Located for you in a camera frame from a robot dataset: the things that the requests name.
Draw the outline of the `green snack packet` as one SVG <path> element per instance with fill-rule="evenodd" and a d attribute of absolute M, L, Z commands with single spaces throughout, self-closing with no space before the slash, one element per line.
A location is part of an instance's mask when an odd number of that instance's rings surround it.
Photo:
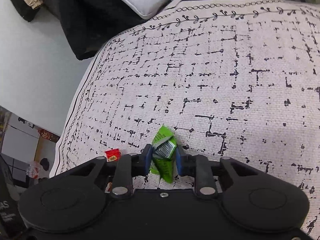
<path fill-rule="evenodd" d="M 150 172 L 160 176 L 167 183 L 173 182 L 174 154 L 177 142 L 174 133 L 162 126 L 152 141 L 152 161 Z"/>

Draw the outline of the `red candy wrapper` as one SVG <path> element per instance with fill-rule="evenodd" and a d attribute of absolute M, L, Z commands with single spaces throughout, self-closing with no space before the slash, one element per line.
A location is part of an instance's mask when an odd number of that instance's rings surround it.
<path fill-rule="evenodd" d="M 121 158 L 121 152 L 118 148 L 105 151 L 108 162 L 118 161 Z"/>

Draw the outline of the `white patterned bed cover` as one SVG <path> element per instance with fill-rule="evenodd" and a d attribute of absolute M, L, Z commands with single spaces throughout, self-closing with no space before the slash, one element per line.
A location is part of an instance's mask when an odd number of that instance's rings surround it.
<path fill-rule="evenodd" d="M 319 5 L 173 0 L 87 68 L 51 176 L 166 126 L 189 154 L 228 156 L 296 185 L 319 239 Z"/>

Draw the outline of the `water bottle pack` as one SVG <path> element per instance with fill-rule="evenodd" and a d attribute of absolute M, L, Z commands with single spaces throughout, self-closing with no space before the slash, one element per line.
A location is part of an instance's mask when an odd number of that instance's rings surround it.
<path fill-rule="evenodd" d="M 26 175 L 31 179 L 38 179 L 40 169 L 41 165 L 36 161 L 32 161 L 29 163 L 29 166 L 27 167 Z"/>

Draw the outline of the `black jacket on chair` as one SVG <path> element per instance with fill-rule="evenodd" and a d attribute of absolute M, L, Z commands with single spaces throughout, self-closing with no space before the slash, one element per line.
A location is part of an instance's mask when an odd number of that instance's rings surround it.
<path fill-rule="evenodd" d="M 52 3 L 78 60 L 93 57 L 109 39 L 146 22 L 122 0 L 52 0 Z"/>

